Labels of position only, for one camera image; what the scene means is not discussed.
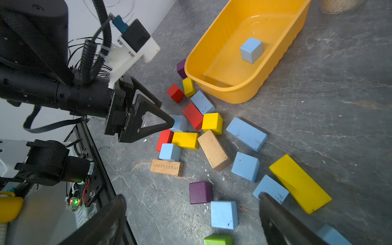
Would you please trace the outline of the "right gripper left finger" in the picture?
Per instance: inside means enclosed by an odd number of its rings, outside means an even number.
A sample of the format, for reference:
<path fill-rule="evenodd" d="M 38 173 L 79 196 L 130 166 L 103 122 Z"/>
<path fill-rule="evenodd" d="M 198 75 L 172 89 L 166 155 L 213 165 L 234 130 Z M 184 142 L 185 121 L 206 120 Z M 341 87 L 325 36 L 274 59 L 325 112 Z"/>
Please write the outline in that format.
<path fill-rule="evenodd" d="M 72 233 L 62 245 L 119 245 L 126 223 L 127 204 L 117 195 L 83 226 Z"/>

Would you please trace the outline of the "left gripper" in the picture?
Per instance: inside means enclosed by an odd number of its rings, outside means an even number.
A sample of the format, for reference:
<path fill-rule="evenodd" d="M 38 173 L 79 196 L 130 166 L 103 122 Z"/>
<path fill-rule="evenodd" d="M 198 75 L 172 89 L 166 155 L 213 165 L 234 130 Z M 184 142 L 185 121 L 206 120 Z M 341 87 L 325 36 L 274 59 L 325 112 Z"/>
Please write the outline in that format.
<path fill-rule="evenodd" d="M 175 121 L 161 106 L 162 102 L 137 79 L 123 76 L 112 89 L 105 134 L 118 134 L 119 142 L 134 143 L 170 129 Z"/>

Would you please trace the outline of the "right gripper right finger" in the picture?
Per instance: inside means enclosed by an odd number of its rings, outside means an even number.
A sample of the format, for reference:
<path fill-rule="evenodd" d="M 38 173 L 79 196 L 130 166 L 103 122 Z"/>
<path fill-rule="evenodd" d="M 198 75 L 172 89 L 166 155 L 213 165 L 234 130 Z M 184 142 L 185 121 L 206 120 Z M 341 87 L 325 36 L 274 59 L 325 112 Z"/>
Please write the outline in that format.
<path fill-rule="evenodd" d="M 326 244 L 267 193 L 259 195 L 259 215 L 269 245 Z"/>

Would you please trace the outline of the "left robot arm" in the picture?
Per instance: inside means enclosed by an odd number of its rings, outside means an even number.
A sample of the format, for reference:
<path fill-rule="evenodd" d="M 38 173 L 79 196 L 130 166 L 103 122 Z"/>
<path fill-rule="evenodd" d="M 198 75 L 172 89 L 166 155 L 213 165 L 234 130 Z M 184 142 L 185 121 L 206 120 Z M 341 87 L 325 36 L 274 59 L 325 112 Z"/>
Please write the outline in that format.
<path fill-rule="evenodd" d="M 79 65 L 69 67 L 65 1 L 1 1 L 1 98 L 34 105 L 23 124 L 38 134 L 106 119 L 105 133 L 133 143 L 170 129 L 174 119 L 135 78 L 123 76 L 160 48 L 139 20 L 125 23 L 94 1 L 100 27 L 82 45 Z"/>

